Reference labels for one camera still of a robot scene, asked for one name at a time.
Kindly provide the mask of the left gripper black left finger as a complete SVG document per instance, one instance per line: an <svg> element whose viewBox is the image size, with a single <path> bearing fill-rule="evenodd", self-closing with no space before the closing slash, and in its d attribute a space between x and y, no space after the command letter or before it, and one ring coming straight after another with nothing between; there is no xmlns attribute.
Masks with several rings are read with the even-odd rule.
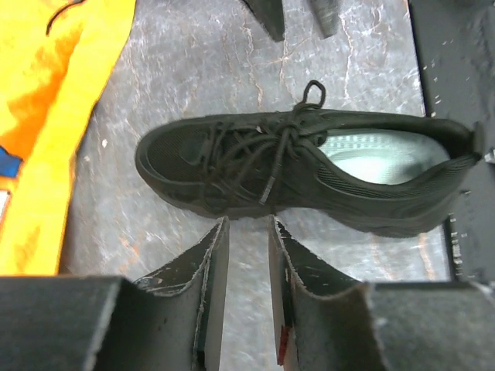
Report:
<svg viewBox="0 0 495 371"><path fill-rule="evenodd" d="M121 276L3 277L3 370L216 370L229 220L159 269Z"/></svg>

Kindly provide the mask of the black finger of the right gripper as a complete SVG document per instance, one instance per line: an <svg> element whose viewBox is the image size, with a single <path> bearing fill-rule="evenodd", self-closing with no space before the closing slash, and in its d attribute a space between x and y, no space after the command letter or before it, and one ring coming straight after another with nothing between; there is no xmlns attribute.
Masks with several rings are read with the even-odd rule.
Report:
<svg viewBox="0 0 495 371"><path fill-rule="evenodd" d="M275 42L285 39L285 18L282 0L243 0L258 23Z"/></svg>
<svg viewBox="0 0 495 371"><path fill-rule="evenodd" d="M308 0L324 39L337 34L340 26L340 0Z"/></svg>

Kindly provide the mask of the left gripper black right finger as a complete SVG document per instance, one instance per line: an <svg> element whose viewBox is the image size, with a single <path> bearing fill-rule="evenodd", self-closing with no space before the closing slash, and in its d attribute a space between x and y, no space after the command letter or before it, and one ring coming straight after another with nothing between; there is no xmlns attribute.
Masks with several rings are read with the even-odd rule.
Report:
<svg viewBox="0 0 495 371"><path fill-rule="evenodd" d="M492 370L494 286L366 282L275 216L268 253L277 362L286 370Z"/></svg>

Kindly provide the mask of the black shoe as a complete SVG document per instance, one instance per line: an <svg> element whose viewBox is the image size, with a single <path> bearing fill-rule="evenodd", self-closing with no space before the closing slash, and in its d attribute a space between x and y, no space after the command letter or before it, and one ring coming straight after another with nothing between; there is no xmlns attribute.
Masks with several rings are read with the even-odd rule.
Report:
<svg viewBox="0 0 495 371"><path fill-rule="evenodd" d="M171 122L148 132L135 150L135 165L147 185L166 202L201 216L264 216L290 208L327 213L355 230L384 237L413 237L430 231L449 215L459 187L476 164L442 139L458 128L431 117L320 109L305 116L321 123L326 139L315 149L284 162L273 206L238 201L221 213L208 211L200 193L201 160L210 125L221 114Z"/></svg>

